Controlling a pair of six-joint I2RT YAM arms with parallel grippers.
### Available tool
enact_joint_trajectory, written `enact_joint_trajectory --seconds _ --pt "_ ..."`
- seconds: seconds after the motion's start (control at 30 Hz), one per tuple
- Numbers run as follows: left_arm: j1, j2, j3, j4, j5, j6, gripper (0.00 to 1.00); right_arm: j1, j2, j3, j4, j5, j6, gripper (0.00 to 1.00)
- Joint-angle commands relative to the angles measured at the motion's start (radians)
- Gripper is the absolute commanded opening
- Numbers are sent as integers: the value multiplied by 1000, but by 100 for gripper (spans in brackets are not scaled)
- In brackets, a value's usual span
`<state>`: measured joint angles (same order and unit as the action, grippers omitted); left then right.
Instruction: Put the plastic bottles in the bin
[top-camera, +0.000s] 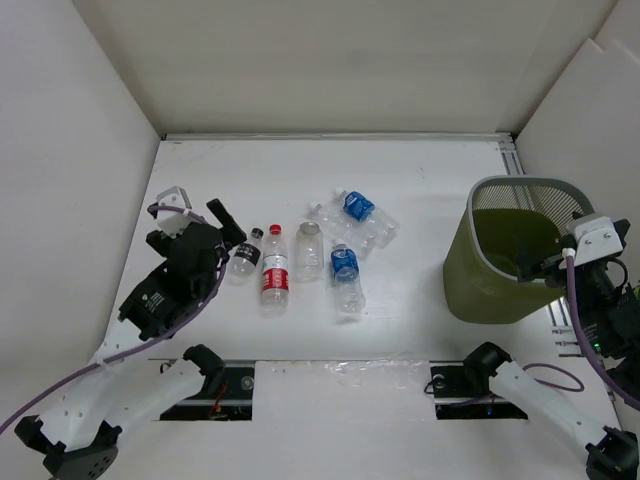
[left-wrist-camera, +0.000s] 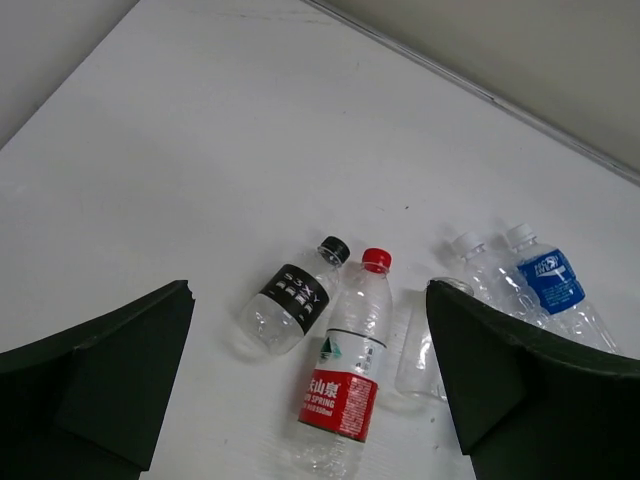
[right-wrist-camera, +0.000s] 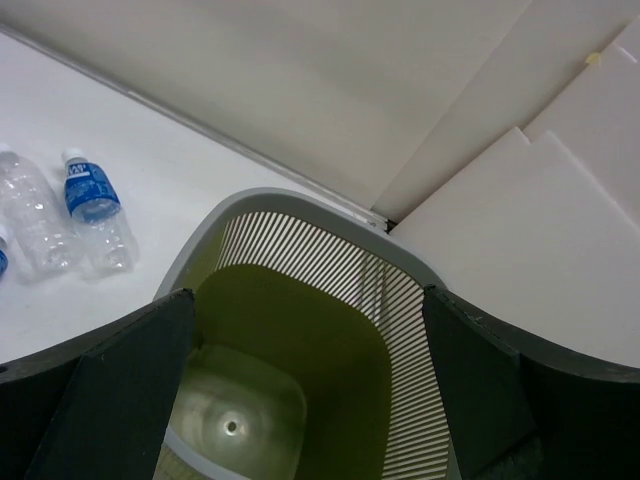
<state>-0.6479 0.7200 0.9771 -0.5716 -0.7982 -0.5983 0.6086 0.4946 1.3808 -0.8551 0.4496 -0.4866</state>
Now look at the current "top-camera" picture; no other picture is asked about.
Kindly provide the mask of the black label small bottle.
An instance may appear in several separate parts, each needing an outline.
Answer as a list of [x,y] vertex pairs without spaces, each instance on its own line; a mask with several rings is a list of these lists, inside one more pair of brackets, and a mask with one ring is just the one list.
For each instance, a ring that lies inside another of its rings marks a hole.
[[254,273],[262,254],[263,236],[262,229],[253,228],[247,240],[236,247],[229,267],[231,284],[242,285]]

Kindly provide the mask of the red label water bottle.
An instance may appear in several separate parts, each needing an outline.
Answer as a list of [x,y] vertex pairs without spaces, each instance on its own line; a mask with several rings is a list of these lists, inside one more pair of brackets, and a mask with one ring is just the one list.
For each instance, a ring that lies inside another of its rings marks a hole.
[[289,300],[289,252],[279,224],[269,227],[263,250],[261,306],[267,316],[279,316]]

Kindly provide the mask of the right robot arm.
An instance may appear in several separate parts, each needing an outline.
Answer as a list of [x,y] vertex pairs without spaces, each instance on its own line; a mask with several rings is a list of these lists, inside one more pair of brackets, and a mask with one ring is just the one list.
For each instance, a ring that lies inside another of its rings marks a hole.
[[606,423],[614,397],[628,407],[639,406],[639,353],[627,354],[607,370],[601,359],[610,355],[617,320],[636,317],[639,301],[631,286],[614,289],[606,277],[606,258],[583,263],[580,248],[562,252],[560,276],[564,301],[555,301],[552,319],[564,318],[573,341],[571,357],[591,367],[590,384],[559,386],[530,375],[537,363],[521,366],[504,349],[483,341],[463,361],[462,381],[480,397],[493,396],[517,407],[546,433],[566,446],[590,479],[638,478],[639,435]]

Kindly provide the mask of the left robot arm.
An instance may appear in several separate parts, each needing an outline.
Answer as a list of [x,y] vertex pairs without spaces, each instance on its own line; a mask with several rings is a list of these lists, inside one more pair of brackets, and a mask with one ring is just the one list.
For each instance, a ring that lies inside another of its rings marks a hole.
[[161,263],[124,299],[115,321],[83,368],[21,406],[1,428],[43,456],[54,479],[97,479],[113,464],[121,437],[193,395],[212,396],[225,362],[203,344],[185,350],[150,382],[150,392],[126,397],[135,362],[171,340],[217,296],[234,247],[247,238],[220,199],[208,202],[212,225],[187,200],[148,206],[156,222],[146,243]]

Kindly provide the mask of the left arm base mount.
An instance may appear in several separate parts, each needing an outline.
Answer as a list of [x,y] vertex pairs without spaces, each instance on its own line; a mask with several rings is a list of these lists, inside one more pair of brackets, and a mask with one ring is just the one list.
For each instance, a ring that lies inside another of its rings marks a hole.
[[221,377],[207,377],[197,394],[166,410],[159,420],[251,421],[255,366],[253,361],[228,362]]

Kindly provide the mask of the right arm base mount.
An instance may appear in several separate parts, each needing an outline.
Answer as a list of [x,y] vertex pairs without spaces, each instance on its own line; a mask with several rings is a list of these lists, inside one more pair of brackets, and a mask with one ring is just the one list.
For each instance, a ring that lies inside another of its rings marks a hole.
[[510,402],[468,381],[461,362],[430,364],[424,393],[433,400],[437,420],[527,420]]

